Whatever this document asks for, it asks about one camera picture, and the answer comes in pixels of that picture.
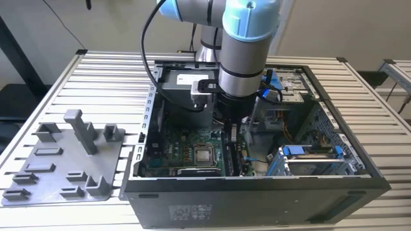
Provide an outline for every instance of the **metal frame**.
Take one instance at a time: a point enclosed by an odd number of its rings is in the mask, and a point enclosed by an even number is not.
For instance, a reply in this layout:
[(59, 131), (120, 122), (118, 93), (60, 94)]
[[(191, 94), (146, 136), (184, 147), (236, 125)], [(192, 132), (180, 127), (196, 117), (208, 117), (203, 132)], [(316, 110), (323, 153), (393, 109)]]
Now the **metal frame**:
[[(192, 54), (148, 54), (151, 66), (156, 59), (191, 61), (192, 58)], [(393, 231), (409, 231), (411, 228), (410, 127), (405, 125), (367, 83), (363, 83), (358, 73), (335, 58), (272, 56), (268, 57), (267, 63), (310, 66), (393, 190), (336, 225), (268, 226), (223, 230), (354, 231), (373, 228), (375, 231), (385, 231), (390, 226)], [(3, 189), (8, 188), (14, 172), (22, 168), (24, 158), (32, 150), (36, 139), (31, 133), (39, 122), (59, 123), (60, 117), (63, 118), (62, 113), (68, 107), (75, 106), (87, 110), (86, 121), (94, 122), (96, 128), (99, 123), (110, 120), (118, 123), (120, 128), (127, 129), (112, 197), (108, 201), (96, 203), (67, 203), (14, 209), (0, 207), (0, 227), (23, 230), (26, 229), (23, 227), (28, 230), (39, 227), (43, 231), (55, 230), (55, 226), (59, 226), (60, 230), (142, 229), (128, 202), (119, 200), (119, 187), (127, 157), (132, 146), (138, 143), (142, 105), (146, 103), (146, 98), (140, 96), (148, 81), (140, 55), (136, 53), (90, 51), (86, 55), (76, 55), (11, 145), (0, 155), (0, 195)]]
[(379, 71), (383, 71), (411, 95), (411, 61), (385, 60)]

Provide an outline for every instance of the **wall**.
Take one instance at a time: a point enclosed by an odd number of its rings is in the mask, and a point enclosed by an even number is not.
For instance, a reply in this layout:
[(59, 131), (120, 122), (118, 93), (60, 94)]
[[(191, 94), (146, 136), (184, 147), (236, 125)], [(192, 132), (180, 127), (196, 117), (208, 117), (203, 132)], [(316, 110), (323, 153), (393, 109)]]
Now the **wall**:
[[(86, 48), (103, 51), (139, 51), (143, 24), (155, 0), (47, 0)], [(80, 45), (42, 0), (0, 0), (0, 15), (30, 61), (47, 84), (52, 84)], [(155, 17), (146, 37), (147, 52), (188, 50), (191, 24)], [(198, 29), (195, 47), (199, 46)], [(0, 54), (0, 85), (19, 78), (7, 71)]]
[(24, 83), (24, 81), (0, 49), (0, 89), (10, 83)]
[(278, 55), (347, 58), (358, 70), (411, 60), (410, 0), (294, 0)]

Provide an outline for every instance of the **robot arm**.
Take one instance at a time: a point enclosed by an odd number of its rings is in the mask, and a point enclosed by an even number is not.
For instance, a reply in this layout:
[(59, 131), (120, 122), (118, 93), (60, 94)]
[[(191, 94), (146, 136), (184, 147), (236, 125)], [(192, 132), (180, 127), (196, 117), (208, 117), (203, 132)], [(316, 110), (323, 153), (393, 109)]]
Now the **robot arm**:
[(236, 123), (254, 107), (279, 21), (279, 0), (167, 0), (160, 12), (182, 22), (223, 27), (219, 110)]

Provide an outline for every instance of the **slotted aluminum surface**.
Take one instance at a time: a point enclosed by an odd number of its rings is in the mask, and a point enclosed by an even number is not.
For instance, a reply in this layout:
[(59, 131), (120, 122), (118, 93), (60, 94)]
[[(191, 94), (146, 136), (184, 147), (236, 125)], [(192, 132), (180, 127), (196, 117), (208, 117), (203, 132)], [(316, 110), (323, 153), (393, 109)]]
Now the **slotted aluminum surface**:
[[(192, 60), (190, 54), (150, 54), (154, 60)], [(411, 230), (411, 133), (379, 95), (349, 64), (335, 58), (270, 57), (268, 64), (308, 65), (323, 84), (366, 151), (393, 190), (335, 226), (247, 227), (222, 230)], [(118, 123), (127, 137), (120, 153), (112, 197), (104, 202), (67, 203), (32, 207), (0, 207), (0, 228), (23, 230), (142, 230), (128, 202), (118, 198), (126, 158), (138, 142), (146, 92), (150, 85), (140, 55), (88, 51), (76, 56), (34, 115), (0, 156), (0, 195), (38, 138), (31, 133), (39, 122), (56, 122), (60, 128), (67, 109), (82, 109), (84, 121), (96, 128)]]

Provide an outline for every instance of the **cable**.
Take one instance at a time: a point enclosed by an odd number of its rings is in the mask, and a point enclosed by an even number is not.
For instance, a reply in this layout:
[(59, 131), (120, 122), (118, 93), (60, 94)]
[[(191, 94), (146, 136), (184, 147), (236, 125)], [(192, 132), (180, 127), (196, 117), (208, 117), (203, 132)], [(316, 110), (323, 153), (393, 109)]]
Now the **cable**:
[(216, 28), (216, 31), (214, 32), (214, 41), (212, 41), (212, 55), (214, 59), (216, 60), (216, 64), (219, 65), (218, 52), (216, 52), (218, 33), (219, 33), (219, 28)]
[(198, 24), (192, 24), (192, 30), (191, 30), (191, 42), (190, 42), (190, 51), (194, 51), (194, 36), (195, 36), (195, 31), (198, 29)]
[(391, 88), (391, 92), (390, 92), (390, 94), (389, 94), (389, 96), (387, 96), (387, 99), (386, 99), (387, 102), (389, 102), (389, 99), (390, 99), (390, 96), (391, 96), (391, 94), (393, 94), (393, 91), (394, 91), (395, 87), (397, 87), (397, 83), (394, 84), (394, 86), (393, 86), (393, 88)]
[(220, 125), (224, 125), (224, 123), (222, 121), (219, 121), (215, 117), (212, 117), (214, 122), (216, 122)]
[(406, 105), (407, 105), (407, 103), (403, 103), (403, 105), (401, 106), (401, 109), (398, 111), (398, 114), (401, 114), (403, 112)]
[(160, 9), (162, 5), (164, 4), (164, 2), (166, 2), (166, 0), (162, 0), (162, 1), (158, 3), (158, 5), (156, 5), (155, 8), (154, 8), (154, 11), (152, 11), (151, 14), (150, 14), (150, 17), (148, 17), (148, 19), (147, 19), (147, 22), (146, 22), (146, 24), (144, 24), (144, 28), (143, 28), (143, 32), (142, 32), (142, 37), (140, 37), (140, 52), (142, 52), (143, 65), (144, 65), (144, 68), (146, 68), (146, 71), (147, 71), (148, 78), (150, 78), (150, 80), (151, 80), (154, 86), (156, 87), (158, 92), (163, 95), (163, 97), (164, 97), (174, 105), (176, 105), (178, 107), (180, 107), (183, 110), (186, 110), (186, 111), (188, 111), (188, 112), (195, 112), (195, 113), (198, 113), (198, 112), (202, 112), (202, 111), (204, 110), (204, 108), (199, 107), (198, 110), (194, 110), (194, 109), (191, 109), (191, 108), (184, 107), (183, 105), (179, 105), (176, 102), (174, 102), (174, 101), (171, 100), (171, 98), (168, 97), (166, 91), (162, 89), (159, 83), (156, 82), (155, 77), (154, 77), (152, 72), (151, 72), (151, 69), (150, 69), (150, 67), (148, 67), (148, 62), (147, 62), (147, 57), (146, 57), (146, 48), (144, 48), (144, 38), (146, 38), (146, 33), (147, 33), (147, 29), (148, 29), (150, 23), (152, 22), (154, 17), (155, 17), (155, 14), (156, 14), (156, 12), (159, 11), (159, 9)]
[(86, 49), (83, 43), (80, 42), (80, 40), (78, 39), (78, 37), (75, 36), (75, 34), (71, 32), (71, 30), (67, 28), (67, 26), (64, 25), (62, 18), (59, 17), (56, 11), (54, 11), (52, 7), (50, 6), (50, 4), (47, 3), (46, 0), (43, 0), (44, 4), (48, 6), (48, 8), (51, 9), (51, 11), (54, 12), (54, 15), (56, 15), (58, 19), (60, 20), (60, 23), (63, 25), (63, 27), (66, 28), (66, 30), (70, 32), (70, 34), (75, 37), (75, 39), (78, 40), (79, 44), (82, 45), (83, 49)]
[(251, 157), (248, 157), (248, 156), (244, 156), (244, 160), (246, 160), (246, 161), (258, 161), (258, 162), (262, 162), (262, 163), (268, 163), (267, 161), (262, 161), (262, 160), (259, 160), (259, 159), (256, 159), (256, 158), (251, 158)]

